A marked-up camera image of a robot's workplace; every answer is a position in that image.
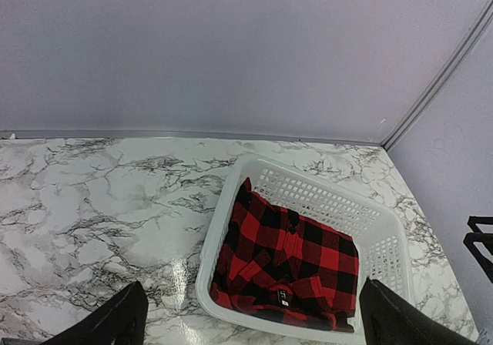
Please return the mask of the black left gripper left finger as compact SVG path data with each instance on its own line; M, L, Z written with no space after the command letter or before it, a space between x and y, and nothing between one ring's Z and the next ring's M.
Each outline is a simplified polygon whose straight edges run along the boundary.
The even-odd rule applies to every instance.
M140 282L121 289L82 321L45 344L142 344L149 301Z

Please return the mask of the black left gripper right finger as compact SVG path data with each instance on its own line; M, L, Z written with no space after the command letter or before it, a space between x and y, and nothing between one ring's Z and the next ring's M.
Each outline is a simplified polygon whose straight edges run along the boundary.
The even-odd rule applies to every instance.
M473 344L424 315L379 280L366 279L360 309L367 344Z

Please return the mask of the red black plaid shirt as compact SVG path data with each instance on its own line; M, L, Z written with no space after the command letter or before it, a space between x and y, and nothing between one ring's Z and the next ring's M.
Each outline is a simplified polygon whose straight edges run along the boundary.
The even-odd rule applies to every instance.
M245 179L213 272L210 297L229 310L351 333L359 256L353 239L267 202Z

